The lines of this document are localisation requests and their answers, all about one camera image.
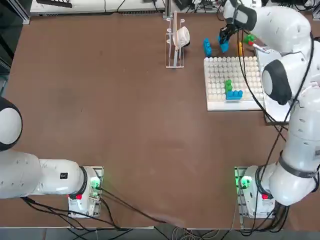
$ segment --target white cup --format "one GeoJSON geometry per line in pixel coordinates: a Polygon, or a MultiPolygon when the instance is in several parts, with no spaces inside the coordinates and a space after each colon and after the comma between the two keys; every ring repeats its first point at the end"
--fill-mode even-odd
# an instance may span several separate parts
{"type": "Polygon", "coordinates": [[[189,30],[183,26],[177,31],[177,41],[175,34],[173,35],[173,43],[176,47],[181,48],[190,42],[189,30]]]}

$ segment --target red button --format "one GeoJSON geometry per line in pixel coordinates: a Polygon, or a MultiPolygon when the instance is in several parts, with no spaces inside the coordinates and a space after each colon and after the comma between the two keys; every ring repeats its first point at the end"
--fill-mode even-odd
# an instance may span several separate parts
{"type": "Polygon", "coordinates": [[[268,199],[268,195],[267,195],[267,194],[264,194],[264,193],[261,194],[261,197],[262,197],[263,200],[268,199]]]}

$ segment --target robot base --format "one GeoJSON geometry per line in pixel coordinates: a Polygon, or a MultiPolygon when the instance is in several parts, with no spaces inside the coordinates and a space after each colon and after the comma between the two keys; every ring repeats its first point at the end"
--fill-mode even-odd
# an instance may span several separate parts
{"type": "MultiPolygon", "coordinates": [[[[87,173],[87,184],[82,195],[76,196],[76,199],[68,197],[69,210],[78,213],[86,214],[91,217],[98,217],[100,215],[101,205],[100,196],[101,191],[95,189],[100,187],[104,177],[103,166],[83,166],[87,173]]],[[[70,213],[72,218],[87,218],[86,216],[70,213]]]]}
{"type": "Polygon", "coordinates": [[[240,214],[240,224],[244,227],[243,217],[254,218],[256,210],[257,219],[265,219],[275,208],[275,199],[263,199],[258,193],[256,208],[257,185],[255,181],[257,166],[234,168],[238,206],[240,214]]]}

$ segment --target green indicator light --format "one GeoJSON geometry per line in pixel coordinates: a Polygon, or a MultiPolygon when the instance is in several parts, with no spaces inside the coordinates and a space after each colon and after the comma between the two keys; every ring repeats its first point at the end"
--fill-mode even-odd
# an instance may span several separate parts
{"type": "Polygon", "coordinates": [[[252,178],[250,176],[243,176],[241,178],[241,188],[242,189],[249,188],[251,181],[252,181],[252,178]]]}

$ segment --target white pegboard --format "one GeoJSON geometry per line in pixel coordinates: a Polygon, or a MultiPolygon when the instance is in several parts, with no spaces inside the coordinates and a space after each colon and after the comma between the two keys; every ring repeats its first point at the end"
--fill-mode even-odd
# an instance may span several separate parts
{"type": "MultiPolygon", "coordinates": [[[[264,92],[261,84],[259,64],[256,57],[240,59],[250,89],[263,105],[264,92]]],[[[208,111],[259,110],[259,106],[245,83],[238,57],[206,57],[203,60],[205,92],[208,111]],[[240,100],[226,100],[225,81],[232,81],[232,90],[242,91],[240,100]]]]}

